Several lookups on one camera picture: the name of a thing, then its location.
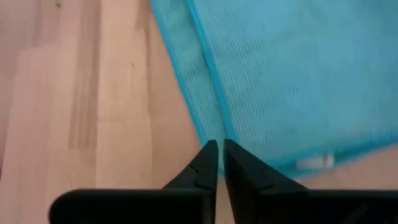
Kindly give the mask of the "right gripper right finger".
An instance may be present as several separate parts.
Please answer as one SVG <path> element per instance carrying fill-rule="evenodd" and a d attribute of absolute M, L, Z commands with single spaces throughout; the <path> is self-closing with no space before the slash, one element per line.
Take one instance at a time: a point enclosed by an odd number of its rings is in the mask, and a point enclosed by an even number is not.
<path fill-rule="evenodd" d="M 308 221 L 308 189 L 238 143 L 224 141 L 224 174 L 235 224 Z"/>

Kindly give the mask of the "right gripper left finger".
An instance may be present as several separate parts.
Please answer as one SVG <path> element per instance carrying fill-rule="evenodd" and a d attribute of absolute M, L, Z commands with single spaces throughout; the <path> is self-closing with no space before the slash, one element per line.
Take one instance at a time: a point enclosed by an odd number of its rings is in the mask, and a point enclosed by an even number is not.
<path fill-rule="evenodd" d="M 192 161 L 164 189 L 216 190 L 218 179 L 218 145 L 208 141 Z"/>

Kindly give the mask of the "blue microfiber towel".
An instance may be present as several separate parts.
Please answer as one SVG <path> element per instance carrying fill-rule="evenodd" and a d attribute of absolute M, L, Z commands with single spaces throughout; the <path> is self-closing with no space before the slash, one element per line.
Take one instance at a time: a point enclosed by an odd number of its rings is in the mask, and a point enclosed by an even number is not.
<path fill-rule="evenodd" d="M 398 0 L 151 0 L 201 143 L 281 173 L 398 142 Z"/>

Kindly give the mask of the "white sewn towel label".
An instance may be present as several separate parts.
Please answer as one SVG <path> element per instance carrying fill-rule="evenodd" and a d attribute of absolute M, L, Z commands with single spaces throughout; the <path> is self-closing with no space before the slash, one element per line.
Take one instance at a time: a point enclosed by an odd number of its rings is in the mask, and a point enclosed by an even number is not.
<path fill-rule="evenodd" d="M 331 169 L 335 166 L 335 157 L 333 154 L 323 154 L 320 156 L 301 159 L 296 162 L 298 169 L 318 170 Z"/>

